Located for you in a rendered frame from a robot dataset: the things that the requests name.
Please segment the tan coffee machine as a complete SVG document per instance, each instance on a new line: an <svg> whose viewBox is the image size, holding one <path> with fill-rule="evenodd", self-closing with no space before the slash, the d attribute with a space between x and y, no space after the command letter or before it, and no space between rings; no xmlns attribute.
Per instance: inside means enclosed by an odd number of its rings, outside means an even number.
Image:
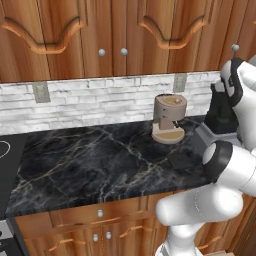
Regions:
<svg viewBox="0 0 256 256"><path fill-rule="evenodd" d="M159 94L155 97L152 138L162 144L180 142L185 131L178 124L185 117L187 100L179 94Z"/></svg>

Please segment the wooden drawer front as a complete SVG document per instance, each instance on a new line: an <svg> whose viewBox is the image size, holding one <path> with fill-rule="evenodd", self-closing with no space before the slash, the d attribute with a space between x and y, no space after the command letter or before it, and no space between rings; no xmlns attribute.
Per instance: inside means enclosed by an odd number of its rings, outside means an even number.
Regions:
<svg viewBox="0 0 256 256"><path fill-rule="evenodd" d="M54 228L98 224L146 212L148 202L149 197L142 196L51 211L49 216ZM100 209L103 210L103 217L98 217Z"/></svg>

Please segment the wooden base cupboard door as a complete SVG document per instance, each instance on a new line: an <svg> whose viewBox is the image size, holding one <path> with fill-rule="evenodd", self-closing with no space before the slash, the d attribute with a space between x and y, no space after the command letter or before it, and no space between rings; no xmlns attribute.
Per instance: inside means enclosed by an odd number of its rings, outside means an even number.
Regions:
<svg viewBox="0 0 256 256"><path fill-rule="evenodd" d="M93 241L98 234L99 240ZM81 229L25 240L30 256L102 256L100 229Z"/></svg>
<svg viewBox="0 0 256 256"><path fill-rule="evenodd" d="M104 256L155 256L165 241L167 228L155 217L105 225L103 231ZM112 238L106 238L106 232Z"/></svg>
<svg viewBox="0 0 256 256"><path fill-rule="evenodd" d="M206 223L198 232L195 245L203 255L218 252L231 251L241 236L254 208L256 198L243 195L244 207L242 212L228 221Z"/></svg>

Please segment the black hob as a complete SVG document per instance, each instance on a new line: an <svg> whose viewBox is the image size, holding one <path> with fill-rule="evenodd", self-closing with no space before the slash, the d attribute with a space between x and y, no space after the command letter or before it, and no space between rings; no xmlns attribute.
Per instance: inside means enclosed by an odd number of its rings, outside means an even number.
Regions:
<svg viewBox="0 0 256 256"><path fill-rule="evenodd" d="M0 135L0 220L6 218L6 209L26 140L27 134Z"/></svg>

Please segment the steel oven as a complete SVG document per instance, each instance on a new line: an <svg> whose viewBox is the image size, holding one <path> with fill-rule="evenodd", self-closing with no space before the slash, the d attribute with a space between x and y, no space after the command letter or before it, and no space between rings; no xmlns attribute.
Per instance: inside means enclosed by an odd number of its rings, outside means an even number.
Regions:
<svg viewBox="0 0 256 256"><path fill-rule="evenodd" d="M0 220L0 256L23 256L7 220Z"/></svg>

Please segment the grey wall socket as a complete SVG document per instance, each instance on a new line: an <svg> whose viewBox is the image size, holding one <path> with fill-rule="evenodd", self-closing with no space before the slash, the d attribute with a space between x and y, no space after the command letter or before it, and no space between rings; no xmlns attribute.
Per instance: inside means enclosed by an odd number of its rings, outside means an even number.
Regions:
<svg viewBox="0 0 256 256"><path fill-rule="evenodd" d="M35 101L37 103L48 103L50 101L48 85L46 81L34 82L32 84Z"/></svg>
<svg viewBox="0 0 256 256"><path fill-rule="evenodd" d="M177 73L174 76L173 92L174 93L184 92L186 81L187 81L186 73Z"/></svg>

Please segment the wooden wall cupboard door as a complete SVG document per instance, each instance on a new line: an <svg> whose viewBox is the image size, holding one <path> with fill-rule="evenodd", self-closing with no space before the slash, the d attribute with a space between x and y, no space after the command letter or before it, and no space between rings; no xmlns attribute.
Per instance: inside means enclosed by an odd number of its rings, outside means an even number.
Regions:
<svg viewBox="0 0 256 256"><path fill-rule="evenodd" d="M202 36L218 0L111 0L115 76L203 68ZM123 56L122 48L128 50Z"/></svg>
<svg viewBox="0 0 256 256"><path fill-rule="evenodd" d="M232 44L239 45L234 52ZM246 61L256 54L256 0L234 0L219 67L232 57Z"/></svg>
<svg viewBox="0 0 256 256"><path fill-rule="evenodd" d="M111 0L0 0L0 82L111 74Z"/></svg>

